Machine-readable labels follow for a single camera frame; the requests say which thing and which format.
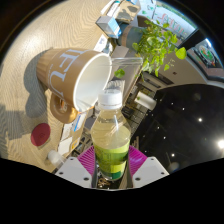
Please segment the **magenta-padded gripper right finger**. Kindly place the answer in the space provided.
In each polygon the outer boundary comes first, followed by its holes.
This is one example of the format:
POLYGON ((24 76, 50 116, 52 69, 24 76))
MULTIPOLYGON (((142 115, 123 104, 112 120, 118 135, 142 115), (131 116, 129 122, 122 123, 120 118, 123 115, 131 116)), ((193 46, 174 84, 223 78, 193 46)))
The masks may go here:
POLYGON ((128 172, 128 185, 132 188, 143 187, 169 175, 156 157, 147 157, 133 146, 129 147, 128 172))

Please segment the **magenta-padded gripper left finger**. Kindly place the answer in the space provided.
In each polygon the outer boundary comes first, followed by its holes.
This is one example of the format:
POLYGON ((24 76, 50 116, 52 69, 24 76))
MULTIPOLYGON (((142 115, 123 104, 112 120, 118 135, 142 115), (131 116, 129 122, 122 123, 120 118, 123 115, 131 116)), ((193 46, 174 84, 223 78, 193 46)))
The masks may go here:
POLYGON ((69 157, 56 176, 84 188, 95 188, 98 177, 94 147, 91 146, 78 157, 69 157))

